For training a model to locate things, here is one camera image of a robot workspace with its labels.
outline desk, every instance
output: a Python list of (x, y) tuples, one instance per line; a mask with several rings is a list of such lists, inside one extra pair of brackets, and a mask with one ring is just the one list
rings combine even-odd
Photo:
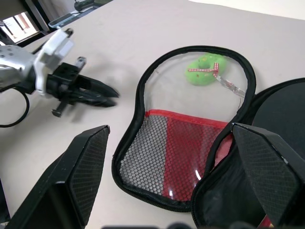
[[(62, 118), (51, 114), (57, 101), (30, 96), (28, 117), (0, 129), (0, 177), (11, 215), (47, 166), (84, 130), (108, 124), (105, 165), (88, 229), (104, 225), (156, 225), (177, 221), (194, 227), (189, 213), (144, 203), (121, 191), (111, 175), (112, 155), (134, 111), (139, 78), (161, 55), (188, 45), (214, 45), (244, 55), (255, 69), (257, 91), (304, 76), (305, 21), (246, 12), (187, 0), (115, 0), (68, 25), (75, 47), (65, 59), (85, 56), (82, 74), (115, 87), (118, 105), (78, 105)], [(45, 39), (27, 49), (33, 50)], [(10, 104), (17, 104), (10, 98)]]

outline black cable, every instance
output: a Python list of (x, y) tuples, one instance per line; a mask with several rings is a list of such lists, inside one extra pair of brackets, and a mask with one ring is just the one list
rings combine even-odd
[(77, 13), (70, 13), (70, 14), (80, 14), (80, 13), (84, 13), (84, 12), (86, 12), (87, 10), (85, 10), (85, 11), (77, 11)]
[(8, 127), (12, 127), (12, 126), (15, 126), (15, 125), (21, 123), (21, 122), (25, 119), (25, 117), (27, 116), (27, 114), (29, 113), (29, 110), (30, 110), (30, 102), (29, 102), (29, 99), (28, 99), (27, 95), (26, 95), (24, 92), (20, 91), (20, 90), (19, 90), (18, 88), (16, 88), (15, 86), (16, 86), (16, 84), (12, 84), (12, 85), (10, 85), (10, 86), (3, 87), (2, 89), (0, 89), (0, 93), (6, 91), (6, 90), (8, 90), (8, 89), (15, 89), (16, 91), (20, 92), (20, 93), (23, 95), (23, 97), (24, 97), (24, 99), (25, 99), (25, 102), (26, 102), (25, 111), (24, 111), (23, 115), (22, 115), (16, 122), (11, 123), (11, 124), (7, 124), (7, 125), (0, 125), (0, 128), (8, 128)]
[(32, 54), (36, 54), (40, 51), (40, 49), (42, 49), (43, 45), (45, 44), (46, 42), (44, 42), (42, 45), (40, 45), (37, 49), (35, 49), (34, 51), (32, 51)]

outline zippered pouch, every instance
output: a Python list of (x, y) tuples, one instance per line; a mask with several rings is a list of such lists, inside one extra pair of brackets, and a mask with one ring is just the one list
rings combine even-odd
[(255, 93), (240, 54), (190, 46), (156, 60), (138, 84), (134, 117), (112, 161), (128, 194), (172, 211), (191, 209), (193, 190), (229, 152), (230, 125)]

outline mesh pocket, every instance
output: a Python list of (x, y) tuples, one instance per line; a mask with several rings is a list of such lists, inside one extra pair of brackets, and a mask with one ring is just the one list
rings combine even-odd
[[(226, 123), (163, 110), (146, 112), (120, 174), (125, 184), (175, 200), (189, 201), (204, 172), (210, 147)], [(232, 138), (218, 149), (227, 155)]]

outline green donut-shaped toy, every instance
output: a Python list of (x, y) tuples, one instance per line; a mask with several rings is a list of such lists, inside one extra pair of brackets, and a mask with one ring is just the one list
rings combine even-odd
[(216, 79), (213, 72), (189, 72), (191, 68), (214, 69), (214, 64), (218, 63), (218, 73), (222, 75), (226, 67), (226, 59), (222, 55), (206, 53), (199, 59), (187, 66), (185, 75), (188, 82), (194, 85), (208, 85)]

